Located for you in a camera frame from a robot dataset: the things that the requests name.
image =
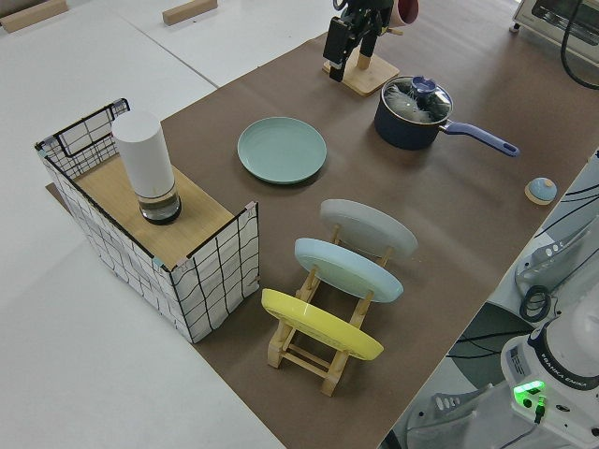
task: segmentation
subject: lid knob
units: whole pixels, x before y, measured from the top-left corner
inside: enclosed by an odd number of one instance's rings
[[[424,77],[412,78],[412,91],[417,97],[424,97],[432,94],[437,88],[437,83],[434,80],[429,80]]]

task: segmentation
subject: black and white grid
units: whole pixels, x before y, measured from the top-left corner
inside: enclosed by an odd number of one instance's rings
[[[144,248],[75,183],[118,151],[112,121],[120,99],[36,145],[51,179],[100,259],[190,342],[219,327],[258,289],[258,206],[250,203],[173,269]]]

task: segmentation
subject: white cylindrical container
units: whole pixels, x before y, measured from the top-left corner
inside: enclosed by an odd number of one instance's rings
[[[114,120],[112,135],[141,214],[157,225],[173,221],[181,200],[160,121],[149,112],[130,110]]]

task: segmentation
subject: saucepan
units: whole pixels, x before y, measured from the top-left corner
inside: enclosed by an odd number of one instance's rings
[[[426,148],[443,131],[475,138],[507,156],[519,155],[516,146],[488,131],[448,120],[452,109],[451,97],[434,80],[396,77],[381,89],[374,127],[388,143],[405,150]]]

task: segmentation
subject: saucepan handle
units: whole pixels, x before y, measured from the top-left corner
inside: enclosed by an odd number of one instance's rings
[[[474,126],[473,124],[451,122],[448,120],[446,124],[440,126],[440,129],[446,134],[463,134],[465,136],[470,136],[510,157],[515,157],[520,154],[518,147],[494,136],[484,129]]]

